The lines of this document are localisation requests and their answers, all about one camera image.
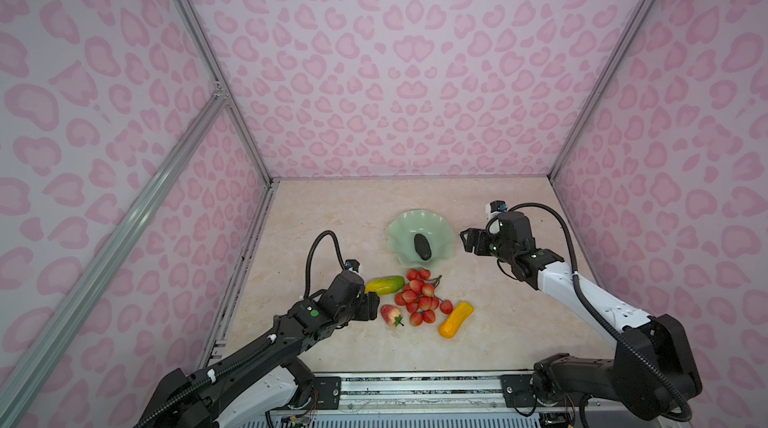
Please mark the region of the red fake strawberry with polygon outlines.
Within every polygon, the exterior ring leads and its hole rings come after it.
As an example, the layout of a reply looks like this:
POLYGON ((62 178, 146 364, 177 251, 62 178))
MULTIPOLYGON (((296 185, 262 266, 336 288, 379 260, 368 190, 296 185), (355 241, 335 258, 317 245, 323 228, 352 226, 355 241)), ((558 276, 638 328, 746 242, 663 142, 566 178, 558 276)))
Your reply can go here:
POLYGON ((397 306, 384 305, 381 307, 380 313, 388 326, 398 327, 403 325, 402 312, 397 306))

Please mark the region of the dark fake avocado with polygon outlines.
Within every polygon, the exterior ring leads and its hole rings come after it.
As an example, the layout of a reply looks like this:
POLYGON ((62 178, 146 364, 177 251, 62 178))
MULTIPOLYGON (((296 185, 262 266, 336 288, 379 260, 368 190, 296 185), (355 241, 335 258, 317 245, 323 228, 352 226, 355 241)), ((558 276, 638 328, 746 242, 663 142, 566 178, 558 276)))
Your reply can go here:
POLYGON ((428 261, 432 258, 432 249, 429 239, 423 233, 416 233, 414 235, 413 246, 415 253, 422 261, 428 261))

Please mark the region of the yellow orange fake squash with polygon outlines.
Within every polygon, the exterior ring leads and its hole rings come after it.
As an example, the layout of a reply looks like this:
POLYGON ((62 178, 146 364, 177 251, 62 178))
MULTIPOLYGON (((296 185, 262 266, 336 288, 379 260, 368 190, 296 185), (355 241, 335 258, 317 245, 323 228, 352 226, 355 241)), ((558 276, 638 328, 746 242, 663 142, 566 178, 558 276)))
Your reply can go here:
POLYGON ((459 332, 464 322, 474 313, 474 307, 468 302, 460 302, 438 328, 441 337, 452 339, 459 332))

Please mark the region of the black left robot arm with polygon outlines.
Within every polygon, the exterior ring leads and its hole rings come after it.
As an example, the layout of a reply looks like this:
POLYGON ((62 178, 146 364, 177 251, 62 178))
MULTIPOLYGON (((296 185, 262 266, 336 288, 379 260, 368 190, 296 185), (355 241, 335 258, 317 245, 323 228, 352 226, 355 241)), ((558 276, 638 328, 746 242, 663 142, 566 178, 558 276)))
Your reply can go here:
POLYGON ((330 337, 351 321, 377 317, 380 297, 367 292, 358 273, 339 273, 327 290, 295 303, 265 334, 208 368, 166 375, 139 427, 212 427, 235 399, 278 367, 330 337))

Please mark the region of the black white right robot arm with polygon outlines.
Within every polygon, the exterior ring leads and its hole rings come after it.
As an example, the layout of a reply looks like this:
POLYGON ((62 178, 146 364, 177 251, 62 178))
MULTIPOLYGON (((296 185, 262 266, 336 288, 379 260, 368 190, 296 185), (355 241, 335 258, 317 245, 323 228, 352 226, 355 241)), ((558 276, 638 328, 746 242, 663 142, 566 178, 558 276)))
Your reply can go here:
POLYGON ((583 358, 558 353, 535 363, 532 399, 555 406, 580 396, 579 417, 592 399, 619 402, 635 417, 692 419, 691 399, 703 387, 683 325, 670 315, 653 316, 584 278, 575 244, 564 218, 542 205, 562 229, 568 255, 538 246, 526 204, 507 207, 496 201, 483 228, 467 228, 460 238, 466 252, 496 260, 502 273, 540 291, 570 309, 614 349, 611 358, 583 358))

